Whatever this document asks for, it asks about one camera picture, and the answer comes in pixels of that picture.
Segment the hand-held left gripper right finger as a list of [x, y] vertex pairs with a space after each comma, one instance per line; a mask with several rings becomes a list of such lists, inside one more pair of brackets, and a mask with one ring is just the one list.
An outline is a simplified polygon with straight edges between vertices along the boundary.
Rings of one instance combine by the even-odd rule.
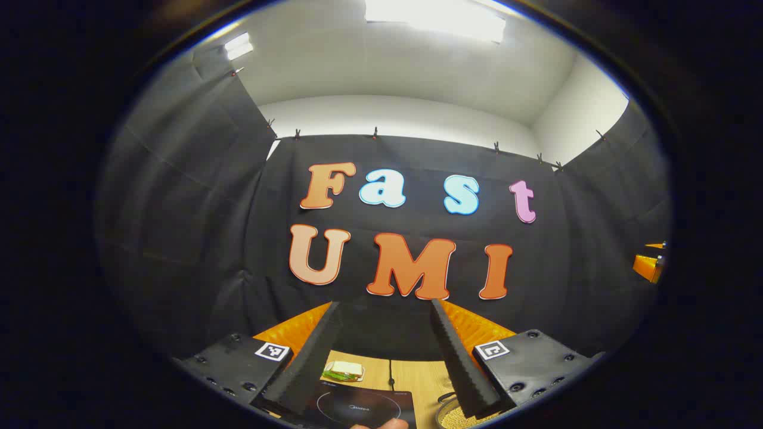
[[466, 417], [510, 417], [561, 393], [604, 353], [586, 356], [539, 329], [514, 333], [469, 310], [433, 300], [430, 323]]

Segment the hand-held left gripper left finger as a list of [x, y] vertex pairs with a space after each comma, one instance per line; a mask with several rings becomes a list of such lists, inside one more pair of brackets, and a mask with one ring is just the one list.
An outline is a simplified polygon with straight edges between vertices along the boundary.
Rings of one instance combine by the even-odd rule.
[[330, 301], [255, 337], [227, 334], [174, 364], [245, 410], [297, 415], [307, 407], [341, 328], [342, 305]]

